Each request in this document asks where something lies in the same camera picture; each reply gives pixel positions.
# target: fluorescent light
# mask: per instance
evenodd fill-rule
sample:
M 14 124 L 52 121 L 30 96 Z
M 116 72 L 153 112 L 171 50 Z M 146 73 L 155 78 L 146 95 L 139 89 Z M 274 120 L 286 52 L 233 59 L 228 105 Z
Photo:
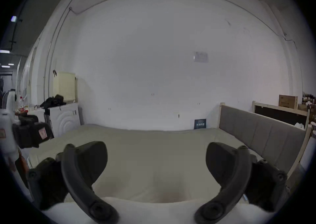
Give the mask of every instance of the fluorescent light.
M 12 16 L 11 22 L 16 22 L 17 19 L 18 19 L 17 16 Z

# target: beige mattress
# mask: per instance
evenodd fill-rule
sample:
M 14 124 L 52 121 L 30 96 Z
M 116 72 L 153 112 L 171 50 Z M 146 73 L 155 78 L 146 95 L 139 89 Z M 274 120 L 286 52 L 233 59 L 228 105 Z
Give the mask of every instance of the beige mattress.
M 108 150 L 107 166 L 92 186 L 96 195 L 156 203 L 215 197 L 220 186 L 206 167 L 208 144 L 244 145 L 219 128 L 136 131 L 88 124 L 31 149 L 29 160 L 35 167 L 55 158 L 68 143 L 77 147 L 94 140 L 105 142 Z

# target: gray headboard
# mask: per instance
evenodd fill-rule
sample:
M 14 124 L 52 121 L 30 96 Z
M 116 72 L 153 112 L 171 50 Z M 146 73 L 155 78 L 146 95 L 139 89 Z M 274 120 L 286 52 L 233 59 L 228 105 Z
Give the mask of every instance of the gray headboard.
M 293 125 L 226 105 L 221 107 L 219 128 L 286 173 L 305 137 L 305 131 Z

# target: laundry basket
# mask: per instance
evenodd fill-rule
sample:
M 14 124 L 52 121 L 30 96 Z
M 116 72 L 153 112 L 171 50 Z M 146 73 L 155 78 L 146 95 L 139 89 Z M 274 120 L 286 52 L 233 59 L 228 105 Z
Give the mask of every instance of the laundry basket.
M 53 80 L 53 96 L 57 94 L 64 97 L 64 102 L 73 101 L 75 95 L 75 74 L 69 72 L 58 72 Z

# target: bottle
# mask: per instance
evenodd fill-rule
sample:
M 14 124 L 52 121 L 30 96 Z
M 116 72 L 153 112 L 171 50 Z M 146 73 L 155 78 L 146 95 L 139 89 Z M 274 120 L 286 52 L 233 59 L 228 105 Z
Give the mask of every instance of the bottle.
M 23 98 L 20 97 L 20 112 L 24 111 Z

